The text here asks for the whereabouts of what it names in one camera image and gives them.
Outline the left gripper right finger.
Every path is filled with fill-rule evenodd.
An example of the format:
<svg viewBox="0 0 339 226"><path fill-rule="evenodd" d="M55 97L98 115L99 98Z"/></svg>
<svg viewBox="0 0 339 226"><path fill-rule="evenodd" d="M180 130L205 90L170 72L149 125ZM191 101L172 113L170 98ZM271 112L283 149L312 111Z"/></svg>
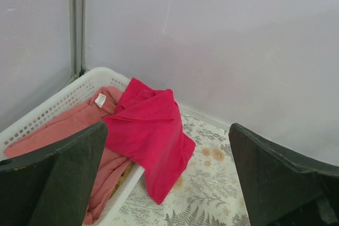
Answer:
<svg viewBox="0 0 339 226"><path fill-rule="evenodd" d="M338 167L234 123L229 141L251 225L338 225Z"/></svg>

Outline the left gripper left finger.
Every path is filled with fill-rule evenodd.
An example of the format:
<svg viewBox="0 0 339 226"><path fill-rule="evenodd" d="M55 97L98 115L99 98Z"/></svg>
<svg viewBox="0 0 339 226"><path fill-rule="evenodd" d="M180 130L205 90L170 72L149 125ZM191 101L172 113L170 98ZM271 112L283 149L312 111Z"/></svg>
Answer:
<svg viewBox="0 0 339 226"><path fill-rule="evenodd" d="M82 225L108 128L1 161L1 225Z"/></svg>

